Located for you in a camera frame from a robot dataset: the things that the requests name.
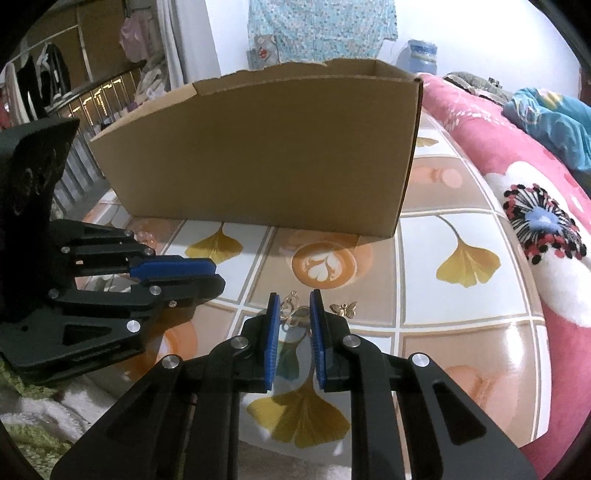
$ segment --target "gold jewelry charm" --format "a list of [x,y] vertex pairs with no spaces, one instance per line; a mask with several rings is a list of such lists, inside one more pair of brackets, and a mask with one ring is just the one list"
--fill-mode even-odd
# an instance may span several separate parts
[[309,327],[310,326],[310,307],[302,305],[297,292],[292,290],[290,294],[281,302],[281,320],[287,328]]
[[348,319],[352,319],[355,317],[355,314],[356,314],[355,308],[356,307],[357,307],[357,302],[353,301],[353,302],[349,303],[349,305],[347,305],[346,303],[343,303],[342,305],[337,305],[336,303],[333,303],[330,306],[330,309],[340,317],[347,317]]

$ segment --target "pink blanket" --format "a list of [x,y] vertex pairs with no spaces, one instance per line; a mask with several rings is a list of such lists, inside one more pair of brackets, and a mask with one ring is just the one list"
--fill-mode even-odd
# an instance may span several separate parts
[[530,261],[544,306],[550,425],[522,448],[544,478],[591,411],[591,200],[552,153],[501,115],[500,106],[439,77],[421,76],[423,107],[490,185]]

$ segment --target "cardboard box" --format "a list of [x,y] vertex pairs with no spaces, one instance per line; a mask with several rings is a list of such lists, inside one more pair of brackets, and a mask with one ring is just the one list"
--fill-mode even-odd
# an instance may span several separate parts
[[90,146],[135,216],[388,237],[422,94],[377,60],[286,63],[174,90]]

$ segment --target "metal railing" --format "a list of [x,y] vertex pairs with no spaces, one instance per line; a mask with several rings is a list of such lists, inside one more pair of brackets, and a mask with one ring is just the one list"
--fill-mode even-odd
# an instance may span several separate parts
[[61,215],[71,216],[89,196],[100,198],[106,192],[108,184],[103,181],[104,175],[89,142],[101,130],[128,113],[143,65],[127,65],[115,74],[82,85],[48,109],[50,116],[77,117],[80,120],[64,174],[54,191],[54,200]]

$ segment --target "butterfly pendant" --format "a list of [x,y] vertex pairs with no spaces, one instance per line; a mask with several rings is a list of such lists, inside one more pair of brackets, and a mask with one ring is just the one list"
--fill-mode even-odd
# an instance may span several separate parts
[[341,317],[347,317],[348,319],[352,319],[355,317],[355,314],[356,314],[355,308],[356,307],[357,307],[357,302],[353,301],[353,302],[349,303],[349,305],[347,305],[346,303],[343,303],[342,305],[337,305],[336,303],[333,303],[330,306],[330,309]]

